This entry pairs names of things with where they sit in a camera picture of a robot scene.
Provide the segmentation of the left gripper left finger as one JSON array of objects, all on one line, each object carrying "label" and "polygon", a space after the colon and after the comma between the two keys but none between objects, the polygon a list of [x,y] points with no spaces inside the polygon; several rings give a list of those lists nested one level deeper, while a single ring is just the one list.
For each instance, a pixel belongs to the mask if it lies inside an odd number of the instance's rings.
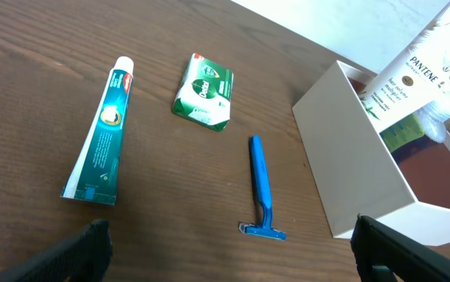
[{"label": "left gripper left finger", "polygon": [[78,233],[0,271],[0,281],[101,281],[113,255],[109,222],[97,219]]}]

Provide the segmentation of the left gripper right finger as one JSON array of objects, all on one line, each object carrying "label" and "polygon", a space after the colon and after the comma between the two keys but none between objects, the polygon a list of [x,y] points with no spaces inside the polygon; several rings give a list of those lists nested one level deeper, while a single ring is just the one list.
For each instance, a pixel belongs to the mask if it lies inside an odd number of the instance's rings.
[{"label": "left gripper right finger", "polygon": [[450,259],[367,215],[351,237],[362,281],[450,281]]}]

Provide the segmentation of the white Pantene tube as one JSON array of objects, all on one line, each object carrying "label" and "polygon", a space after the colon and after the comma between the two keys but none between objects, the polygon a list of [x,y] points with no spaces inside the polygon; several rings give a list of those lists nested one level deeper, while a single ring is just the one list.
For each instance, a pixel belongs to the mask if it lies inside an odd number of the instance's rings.
[{"label": "white Pantene tube", "polygon": [[376,132],[382,132],[450,92],[450,2],[358,94]]}]

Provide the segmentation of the white box pink interior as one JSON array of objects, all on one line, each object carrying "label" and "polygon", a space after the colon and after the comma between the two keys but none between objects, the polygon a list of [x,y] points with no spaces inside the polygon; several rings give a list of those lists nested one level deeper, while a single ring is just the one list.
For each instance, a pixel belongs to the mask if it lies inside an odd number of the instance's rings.
[{"label": "white box pink interior", "polygon": [[450,136],[397,164],[355,92],[371,76],[336,61],[293,106],[331,234],[368,215],[421,244],[450,243]]}]

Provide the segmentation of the teal toothpaste tube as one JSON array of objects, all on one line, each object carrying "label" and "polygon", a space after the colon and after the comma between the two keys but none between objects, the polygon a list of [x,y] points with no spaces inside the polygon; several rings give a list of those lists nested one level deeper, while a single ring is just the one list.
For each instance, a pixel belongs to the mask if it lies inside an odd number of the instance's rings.
[{"label": "teal toothpaste tube", "polygon": [[118,57],[110,70],[92,125],[63,187],[62,198],[115,204],[133,70],[134,62],[127,56]]}]

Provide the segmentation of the blue disposable razor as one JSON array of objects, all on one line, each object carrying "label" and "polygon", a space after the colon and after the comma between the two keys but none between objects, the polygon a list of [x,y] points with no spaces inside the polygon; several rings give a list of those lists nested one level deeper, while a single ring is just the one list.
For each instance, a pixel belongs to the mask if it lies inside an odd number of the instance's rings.
[{"label": "blue disposable razor", "polygon": [[286,234],[272,227],[272,194],[261,138],[259,136],[252,136],[249,144],[254,187],[256,189],[257,201],[262,209],[262,220],[258,224],[241,222],[238,226],[239,231],[256,237],[285,240]]}]

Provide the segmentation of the green Dettol soap bar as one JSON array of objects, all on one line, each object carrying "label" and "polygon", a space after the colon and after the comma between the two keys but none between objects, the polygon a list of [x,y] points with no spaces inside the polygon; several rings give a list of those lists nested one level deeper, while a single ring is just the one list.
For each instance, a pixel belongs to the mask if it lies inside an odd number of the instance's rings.
[{"label": "green Dettol soap bar", "polygon": [[231,119],[234,73],[193,53],[176,93],[172,112],[216,132]]}]

